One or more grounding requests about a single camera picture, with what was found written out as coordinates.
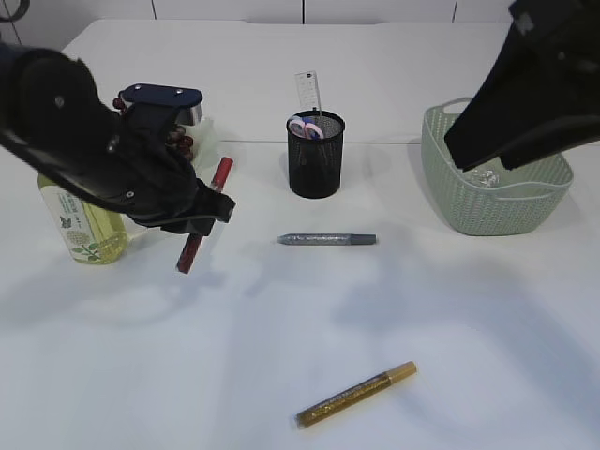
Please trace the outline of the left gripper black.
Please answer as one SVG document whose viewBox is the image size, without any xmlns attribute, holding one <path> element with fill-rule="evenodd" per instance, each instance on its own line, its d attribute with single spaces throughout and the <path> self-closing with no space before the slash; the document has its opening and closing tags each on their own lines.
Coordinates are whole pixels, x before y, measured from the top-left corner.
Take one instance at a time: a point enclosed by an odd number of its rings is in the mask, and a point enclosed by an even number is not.
<svg viewBox="0 0 600 450">
<path fill-rule="evenodd" d="M 168 233 L 211 232 L 229 223 L 235 201 L 199 179 L 191 163 L 167 144 L 179 110 L 133 105 L 117 118 L 100 174 L 106 198 L 134 222 Z"/>
</svg>

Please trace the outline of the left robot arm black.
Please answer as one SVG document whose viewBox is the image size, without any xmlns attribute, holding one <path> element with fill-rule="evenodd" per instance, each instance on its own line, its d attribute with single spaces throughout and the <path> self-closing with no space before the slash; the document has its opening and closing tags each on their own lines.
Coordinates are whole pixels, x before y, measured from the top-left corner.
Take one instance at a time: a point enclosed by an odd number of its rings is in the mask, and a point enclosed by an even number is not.
<svg viewBox="0 0 600 450">
<path fill-rule="evenodd" d="M 80 59 L 1 46 L 1 144 L 79 199 L 147 228 L 209 234 L 235 202 L 197 177 L 167 138 L 202 115 L 197 89 L 148 83 L 119 92 L 122 113 L 98 96 Z"/>
</svg>

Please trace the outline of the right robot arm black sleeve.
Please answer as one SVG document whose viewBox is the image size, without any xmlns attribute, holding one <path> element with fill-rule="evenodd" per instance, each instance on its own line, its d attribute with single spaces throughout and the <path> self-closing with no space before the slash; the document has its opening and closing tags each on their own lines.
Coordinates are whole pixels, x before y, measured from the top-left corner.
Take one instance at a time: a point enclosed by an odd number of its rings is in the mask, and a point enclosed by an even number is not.
<svg viewBox="0 0 600 450">
<path fill-rule="evenodd" d="M 499 158 L 507 170 L 599 139 L 599 4 L 515 1 L 487 78 L 444 135 L 469 171 Z"/>
</svg>

